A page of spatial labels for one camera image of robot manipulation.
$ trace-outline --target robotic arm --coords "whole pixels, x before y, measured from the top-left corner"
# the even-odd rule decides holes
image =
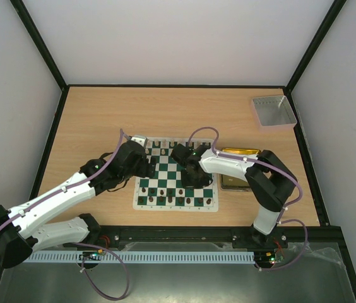
[[[112,162],[90,182],[87,178],[98,172],[106,163],[102,155],[89,160],[84,166],[62,184],[43,195],[22,205],[5,210],[0,205],[0,226],[16,215],[20,215],[0,232],[0,264],[11,268],[27,259],[31,253],[47,247],[69,243],[97,240],[100,226],[90,214],[83,214],[67,222],[45,224],[68,208],[84,200],[98,196],[102,192],[114,189],[118,184],[127,182],[132,176],[152,178],[156,160],[147,159],[145,146],[147,138],[133,136],[123,143]],[[81,183],[71,189],[67,186]]]
[[[258,155],[247,155],[246,158],[239,160],[238,157],[230,156],[229,153],[222,151],[214,153],[206,145],[200,145],[192,150],[179,144],[173,149],[171,156],[185,168],[181,172],[182,185],[185,188],[208,186],[211,182],[208,174],[212,173],[229,175],[247,181],[259,203],[259,211],[253,227],[263,235],[270,234],[276,226],[283,205],[295,188],[292,181],[277,171],[247,161],[247,158],[250,158],[265,162],[296,179],[279,158],[269,150],[264,150]]]

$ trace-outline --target white wall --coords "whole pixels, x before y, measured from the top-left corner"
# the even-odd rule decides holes
[[[8,0],[0,1],[0,204],[30,194],[60,89]]]
[[[333,0],[24,0],[67,83],[286,85]]]
[[[356,1],[347,1],[294,91],[331,223],[356,271]]]

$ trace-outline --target table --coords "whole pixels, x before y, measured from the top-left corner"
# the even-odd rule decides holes
[[[298,218],[319,226],[316,210],[292,130],[261,133],[252,119],[254,97],[283,95],[279,88],[139,88],[72,86],[45,170],[40,194],[65,181],[89,159],[111,152],[119,128],[149,137],[187,138],[201,126],[220,132],[217,148],[258,148],[273,151],[296,175],[304,190],[300,202],[283,219]],[[214,138],[213,131],[195,137]],[[91,213],[101,225],[249,226],[259,204],[252,193],[219,189],[215,213],[141,211],[133,209],[134,182],[115,193],[84,201],[54,222]],[[298,195],[294,191],[291,198]]]

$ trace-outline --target light wood surface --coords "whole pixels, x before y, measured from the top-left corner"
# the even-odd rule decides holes
[[[201,126],[220,132],[218,148],[272,150],[297,176],[303,199],[283,219],[298,218],[319,225],[297,142],[292,130],[260,133],[252,119],[253,97],[283,95],[280,89],[248,88],[106,88],[71,87],[50,153],[40,193],[70,177],[89,159],[111,152],[119,128],[130,135],[187,138]],[[202,131],[199,138],[214,138]],[[258,212],[252,193],[219,189],[215,213],[133,209],[134,182],[116,193],[82,202],[55,221],[91,213],[102,225],[248,226]],[[294,191],[291,198],[298,195]]]

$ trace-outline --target wooden tabletop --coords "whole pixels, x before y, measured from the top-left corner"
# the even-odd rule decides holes
[[[79,171],[89,159],[111,152],[119,128],[129,135],[187,138],[201,126],[220,132],[217,148],[271,150],[296,175],[304,197],[283,219],[298,218],[318,226],[299,148],[292,130],[260,133],[252,119],[253,97],[283,95],[281,89],[255,88],[115,88],[71,87],[50,153],[40,194]],[[214,138],[202,131],[198,138]],[[249,226],[258,212],[252,193],[222,191],[215,213],[133,209],[134,182],[118,192],[104,192],[59,215],[55,221],[91,213],[101,225]],[[291,198],[298,195],[294,191]]]

